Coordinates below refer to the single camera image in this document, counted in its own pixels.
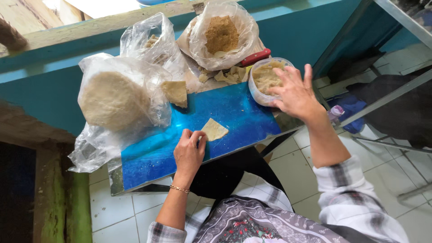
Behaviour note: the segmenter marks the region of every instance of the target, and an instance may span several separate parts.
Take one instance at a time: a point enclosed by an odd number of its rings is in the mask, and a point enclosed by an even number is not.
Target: gold bracelet
[[[190,190],[181,189],[180,187],[177,187],[177,186],[174,186],[174,185],[170,185],[169,188],[176,189],[176,190],[179,190],[179,191],[182,191],[182,192],[185,192],[185,193],[189,193],[190,192]]]

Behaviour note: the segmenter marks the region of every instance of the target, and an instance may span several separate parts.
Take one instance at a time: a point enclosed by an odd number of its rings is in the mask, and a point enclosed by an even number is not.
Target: plastic bag
[[[227,52],[222,58],[214,57],[213,54],[207,51],[205,46],[207,43],[206,31],[211,18],[215,16],[229,16],[239,33],[237,49]],[[179,38],[178,45],[183,52],[190,55],[200,66],[215,71],[228,69],[253,54],[258,36],[258,24],[246,9],[235,1],[216,0],[206,5],[196,22],[192,20],[189,23]]]
[[[115,58],[106,53],[99,53],[84,58],[79,63],[79,67],[84,73],[78,94],[78,103],[81,107],[85,102],[83,96],[85,96],[86,88],[101,72],[118,72],[129,78],[133,82],[134,89],[142,89],[141,91],[146,93],[149,102],[146,109],[140,110],[141,113],[137,119],[119,130],[113,131],[102,126],[89,125],[86,122],[83,131],[75,140],[75,150],[69,155],[76,166],[69,168],[70,171],[90,173],[110,160],[115,162],[110,166],[111,169],[114,169],[121,165],[121,160],[112,159],[119,157],[123,149],[144,137],[153,135],[159,128],[170,125],[171,108],[159,85],[164,81],[171,81],[172,75],[161,66],[136,58]],[[118,98],[115,92],[109,94],[113,95],[114,100]],[[119,110],[119,114],[124,115],[125,109]]]
[[[152,47],[145,47],[152,35],[159,39]],[[157,13],[127,28],[120,39],[120,56],[159,64],[173,75],[173,81],[183,81],[188,69],[175,42],[173,24],[163,13]]]

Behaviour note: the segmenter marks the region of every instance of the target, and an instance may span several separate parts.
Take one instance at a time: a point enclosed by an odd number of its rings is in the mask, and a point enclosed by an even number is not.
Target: red knife handle
[[[242,66],[246,66],[246,65],[251,64],[251,63],[254,63],[254,62],[256,62],[256,61],[259,61],[259,60],[265,59],[265,58],[269,57],[270,54],[271,54],[271,50],[268,49],[268,48],[266,48],[266,49],[264,49],[263,51],[260,51],[260,52],[254,53],[254,54],[252,54],[252,55],[246,57],[245,59],[243,59],[243,60],[241,61],[241,65],[242,65]]]

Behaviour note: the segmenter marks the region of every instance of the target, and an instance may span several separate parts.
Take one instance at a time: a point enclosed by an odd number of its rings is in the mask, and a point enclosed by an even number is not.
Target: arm
[[[282,97],[273,106],[290,116],[305,122],[311,140],[311,155],[316,168],[331,166],[351,157],[331,126],[325,108],[315,98],[312,89],[312,67],[305,65],[305,80],[295,67],[285,67],[286,71],[274,68],[283,87],[269,89]]]
[[[177,164],[172,185],[188,190],[204,159],[206,134],[203,131],[184,129],[181,138],[174,149]],[[147,242],[184,242],[186,232],[184,223],[186,218],[187,193],[177,189],[170,189],[168,196],[156,218],[149,227]]]
[[[273,106],[301,119],[309,130],[313,171],[322,192],[318,201],[321,222],[348,226],[379,241],[408,242],[401,225],[387,214],[373,185],[366,181],[359,159],[351,157],[334,132],[325,109],[316,100],[312,67],[305,66],[304,81],[294,67],[274,71],[283,87],[269,89],[282,97]]]

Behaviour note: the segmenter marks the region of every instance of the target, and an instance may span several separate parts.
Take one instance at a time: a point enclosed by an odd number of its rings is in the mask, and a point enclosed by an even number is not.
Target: blue cutting board
[[[201,130],[210,118],[229,132],[207,142],[204,161],[281,133],[270,109],[254,101],[247,82],[188,94],[187,102],[187,109],[172,106],[168,128],[121,152],[124,190],[175,173],[173,151],[183,129]]]

